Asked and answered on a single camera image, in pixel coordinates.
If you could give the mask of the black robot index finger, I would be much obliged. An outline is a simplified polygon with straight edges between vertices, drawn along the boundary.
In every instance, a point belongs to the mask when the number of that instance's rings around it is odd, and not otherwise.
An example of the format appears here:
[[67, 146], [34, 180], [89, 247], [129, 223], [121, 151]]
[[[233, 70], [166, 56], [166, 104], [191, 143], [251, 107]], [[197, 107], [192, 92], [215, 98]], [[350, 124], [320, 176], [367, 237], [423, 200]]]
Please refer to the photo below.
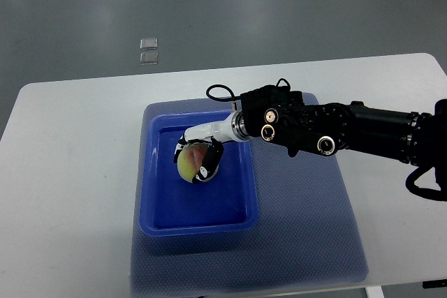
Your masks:
[[175, 153], [174, 153], [174, 158], [173, 158], [173, 163], [174, 164], [177, 164], [179, 155], [182, 152], [183, 148], [185, 148], [186, 145], [187, 145], [187, 141], [185, 140], [185, 136], [183, 135], [178, 140], [178, 142], [176, 144], [176, 147], [175, 147]]

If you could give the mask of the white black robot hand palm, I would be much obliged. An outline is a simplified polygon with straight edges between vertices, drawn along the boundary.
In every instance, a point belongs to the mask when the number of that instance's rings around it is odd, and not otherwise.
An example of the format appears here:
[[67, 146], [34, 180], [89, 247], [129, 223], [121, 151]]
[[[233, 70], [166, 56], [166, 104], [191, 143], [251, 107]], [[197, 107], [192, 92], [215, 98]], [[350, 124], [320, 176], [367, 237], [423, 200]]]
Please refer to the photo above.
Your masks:
[[224, 120], [213, 121], [205, 124], [190, 127], [185, 130], [183, 139], [186, 143], [211, 142], [240, 142], [241, 136], [236, 131], [237, 112], [230, 113]]

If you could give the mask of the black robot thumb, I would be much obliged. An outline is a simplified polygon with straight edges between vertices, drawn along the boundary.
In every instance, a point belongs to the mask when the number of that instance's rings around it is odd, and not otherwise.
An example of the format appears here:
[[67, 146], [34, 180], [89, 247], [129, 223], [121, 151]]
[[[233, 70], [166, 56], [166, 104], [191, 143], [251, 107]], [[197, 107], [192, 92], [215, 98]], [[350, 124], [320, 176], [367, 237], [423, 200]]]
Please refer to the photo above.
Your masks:
[[211, 180], [219, 169], [219, 163], [223, 156], [224, 146], [214, 138], [211, 142], [193, 144], [193, 162], [197, 165], [197, 171], [192, 179], [193, 184]]

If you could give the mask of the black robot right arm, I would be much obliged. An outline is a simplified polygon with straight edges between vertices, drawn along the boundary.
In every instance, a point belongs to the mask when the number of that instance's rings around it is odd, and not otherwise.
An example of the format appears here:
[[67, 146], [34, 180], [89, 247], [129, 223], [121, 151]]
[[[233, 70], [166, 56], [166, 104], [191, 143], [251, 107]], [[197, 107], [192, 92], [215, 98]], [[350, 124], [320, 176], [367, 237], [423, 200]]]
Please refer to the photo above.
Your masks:
[[307, 105], [301, 91], [281, 78], [275, 85], [224, 99], [233, 111], [223, 121], [185, 130], [175, 148], [174, 161], [194, 144], [207, 150], [192, 183], [208, 181], [217, 172], [225, 142], [256, 137], [299, 151], [332, 156], [348, 149], [416, 166], [405, 181], [418, 197], [446, 201], [446, 100], [436, 102], [434, 114], [379, 110], [353, 101], [348, 105]]

